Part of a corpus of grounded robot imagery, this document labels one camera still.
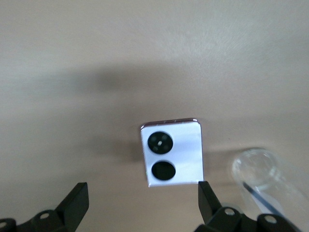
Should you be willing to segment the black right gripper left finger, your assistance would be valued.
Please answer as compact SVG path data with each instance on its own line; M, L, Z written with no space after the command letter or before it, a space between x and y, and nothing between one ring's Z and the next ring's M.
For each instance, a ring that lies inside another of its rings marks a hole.
M80 182L54 210L44 210L18 225L0 218L0 232L75 232L89 209L88 185Z

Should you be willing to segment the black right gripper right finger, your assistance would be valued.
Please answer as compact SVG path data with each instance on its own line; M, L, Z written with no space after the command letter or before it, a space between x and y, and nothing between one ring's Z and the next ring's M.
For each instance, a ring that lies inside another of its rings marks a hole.
M256 220L219 202L209 182L198 183L198 206L204 223L195 232L301 232L278 214L260 214Z

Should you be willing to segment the lilac flip phone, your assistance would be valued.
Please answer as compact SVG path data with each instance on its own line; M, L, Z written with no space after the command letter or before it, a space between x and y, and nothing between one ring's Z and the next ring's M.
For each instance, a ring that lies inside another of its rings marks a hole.
M195 118L148 122L140 137L149 187L204 180L201 124Z

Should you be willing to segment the black drinking straw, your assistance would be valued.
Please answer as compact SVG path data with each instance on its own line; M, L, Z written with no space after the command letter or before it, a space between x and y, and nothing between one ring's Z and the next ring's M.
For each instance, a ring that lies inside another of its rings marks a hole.
M252 187L250 187L246 182L242 182L242 185L244 188L253 195L261 205L263 205L268 211L270 211L273 214L280 214L279 211L271 205L265 198L263 198L258 192L256 192Z

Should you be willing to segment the clear plastic cup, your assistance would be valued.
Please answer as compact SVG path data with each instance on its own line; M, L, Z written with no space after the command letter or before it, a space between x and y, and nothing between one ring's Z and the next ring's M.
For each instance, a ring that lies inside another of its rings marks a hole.
M291 187L280 171L274 153L263 148L251 148L239 153L231 164L231 174L245 202L245 212L254 218L261 213L271 213L242 185L246 182L286 217L289 214Z

